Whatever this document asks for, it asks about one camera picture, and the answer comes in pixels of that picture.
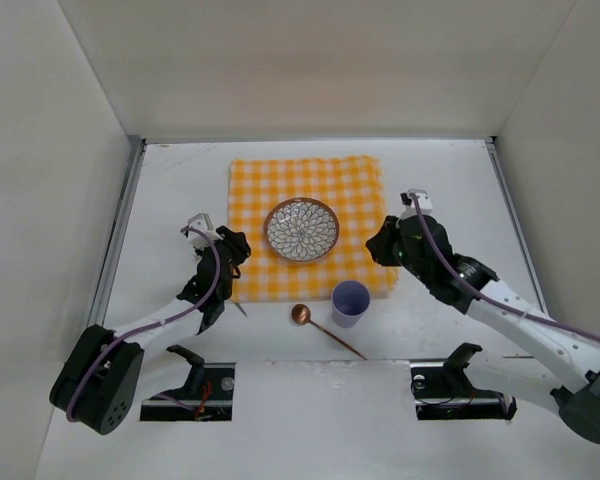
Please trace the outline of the yellow white checkered cloth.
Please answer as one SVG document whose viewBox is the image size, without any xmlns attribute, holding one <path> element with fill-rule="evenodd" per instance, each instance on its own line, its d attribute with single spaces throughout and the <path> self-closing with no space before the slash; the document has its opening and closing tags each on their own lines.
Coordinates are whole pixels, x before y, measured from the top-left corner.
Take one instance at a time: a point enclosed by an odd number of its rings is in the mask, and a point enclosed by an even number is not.
<svg viewBox="0 0 600 480">
<path fill-rule="evenodd" d="M 236 159 L 230 167 L 228 224 L 252 250 L 232 298 L 238 302 L 318 300 L 340 282 L 356 280 L 373 294 L 389 293 L 396 271 L 376 265 L 365 247 L 386 215 L 382 170 L 370 156 L 278 160 Z M 293 198 L 326 204 L 338 219 L 334 249 L 314 262 L 277 255 L 264 233 L 269 212 Z"/>
</svg>

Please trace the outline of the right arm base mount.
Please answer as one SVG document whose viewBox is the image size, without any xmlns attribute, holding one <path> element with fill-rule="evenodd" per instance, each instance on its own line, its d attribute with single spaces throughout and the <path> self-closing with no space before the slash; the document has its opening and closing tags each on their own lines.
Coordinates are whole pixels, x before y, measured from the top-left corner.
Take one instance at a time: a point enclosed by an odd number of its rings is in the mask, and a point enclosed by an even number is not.
<svg viewBox="0 0 600 480">
<path fill-rule="evenodd" d="M 410 390 L 419 421 L 503 420 L 517 412 L 514 397 L 476 388 L 466 372 L 482 347 L 463 343 L 447 358 L 410 363 Z"/>
</svg>

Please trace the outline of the floral patterned ceramic plate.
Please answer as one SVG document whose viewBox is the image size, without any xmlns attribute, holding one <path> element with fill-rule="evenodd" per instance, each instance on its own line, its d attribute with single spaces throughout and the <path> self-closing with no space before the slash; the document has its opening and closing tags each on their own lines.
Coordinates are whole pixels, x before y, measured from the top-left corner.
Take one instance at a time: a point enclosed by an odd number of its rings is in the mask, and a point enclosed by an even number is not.
<svg viewBox="0 0 600 480">
<path fill-rule="evenodd" d="M 296 197 L 276 205 L 263 224 L 264 239 L 280 258 L 309 263 L 329 254 L 340 236 L 340 224 L 325 203 Z"/>
</svg>

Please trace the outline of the lilac plastic cup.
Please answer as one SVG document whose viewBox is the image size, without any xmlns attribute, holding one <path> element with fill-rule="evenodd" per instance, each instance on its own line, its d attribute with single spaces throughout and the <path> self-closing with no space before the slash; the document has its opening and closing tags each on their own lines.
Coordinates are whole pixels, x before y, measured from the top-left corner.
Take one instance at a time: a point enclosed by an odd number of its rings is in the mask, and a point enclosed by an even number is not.
<svg viewBox="0 0 600 480">
<path fill-rule="evenodd" d="M 331 294 L 332 319 L 341 328 L 353 327 L 369 308 L 371 296 L 367 287 L 348 280 L 335 286 Z"/>
</svg>

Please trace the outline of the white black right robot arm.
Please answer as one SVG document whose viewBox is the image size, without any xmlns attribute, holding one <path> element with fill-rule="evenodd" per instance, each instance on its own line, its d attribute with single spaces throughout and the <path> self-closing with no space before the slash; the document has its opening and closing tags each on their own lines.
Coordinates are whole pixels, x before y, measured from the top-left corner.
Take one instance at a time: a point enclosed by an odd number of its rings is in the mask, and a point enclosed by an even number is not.
<svg viewBox="0 0 600 480">
<path fill-rule="evenodd" d="M 437 301 L 530 354 L 549 375 L 545 383 L 531 381 L 532 402 L 600 444 L 600 340 L 536 314 L 492 269 L 454 252 L 445 228 L 431 216 L 388 216 L 365 246 L 375 263 L 406 269 Z"/>
</svg>

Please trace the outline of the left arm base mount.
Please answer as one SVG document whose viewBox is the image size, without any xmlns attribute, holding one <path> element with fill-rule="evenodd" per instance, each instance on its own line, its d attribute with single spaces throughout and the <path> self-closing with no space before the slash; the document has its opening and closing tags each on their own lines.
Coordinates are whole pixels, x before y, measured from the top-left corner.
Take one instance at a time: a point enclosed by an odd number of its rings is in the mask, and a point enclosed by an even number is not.
<svg viewBox="0 0 600 480">
<path fill-rule="evenodd" d="M 228 422 L 236 365 L 208 362 L 172 345 L 142 367 L 134 401 L 141 422 Z"/>
</svg>

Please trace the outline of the copper spoon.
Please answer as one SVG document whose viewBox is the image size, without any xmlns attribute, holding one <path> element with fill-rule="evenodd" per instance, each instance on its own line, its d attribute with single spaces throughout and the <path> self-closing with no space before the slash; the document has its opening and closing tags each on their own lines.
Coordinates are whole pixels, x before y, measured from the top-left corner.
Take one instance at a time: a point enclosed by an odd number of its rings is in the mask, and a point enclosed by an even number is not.
<svg viewBox="0 0 600 480">
<path fill-rule="evenodd" d="M 291 319 L 298 326 L 311 325 L 318 329 L 320 332 L 328 336 L 331 340 L 338 343 L 340 346 L 347 349 L 349 352 L 353 353 L 355 356 L 362 360 L 366 360 L 367 357 L 355 349 L 353 346 L 342 340 L 340 337 L 326 329 L 325 327 L 319 325 L 314 322 L 312 319 L 311 310 L 307 305 L 304 304 L 296 304 L 291 309 Z"/>
</svg>

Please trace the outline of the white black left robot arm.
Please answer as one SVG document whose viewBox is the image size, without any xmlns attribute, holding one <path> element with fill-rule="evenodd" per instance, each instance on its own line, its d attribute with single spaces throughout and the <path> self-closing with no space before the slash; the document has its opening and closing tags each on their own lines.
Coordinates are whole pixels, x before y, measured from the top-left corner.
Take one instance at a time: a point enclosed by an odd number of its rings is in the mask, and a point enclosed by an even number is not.
<svg viewBox="0 0 600 480">
<path fill-rule="evenodd" d="M 220 413 L 213 404 L 225 393 L 220 381 L 206 374 L 205 360 L 182 342 L 206 332 L 224 313 L 251 248 L 244 233 L 225 226 L 207 231 L 186 226 L 182 232 L 194 246 L 197 265 L 176 298 L 124 327 L 91 325 L 78 338 L 49 393 L 51 405 L 63 411 L 68 421 L 107 435 L 136 399 L 150 398 L 172 402 L 194 421 L 207 421 Z M 186 379 L 160 379 L 141 392 L 141 387 L 150 385 L 143 364 L 164 352 L 184 359 L 189 366 Z"/>
</svg>

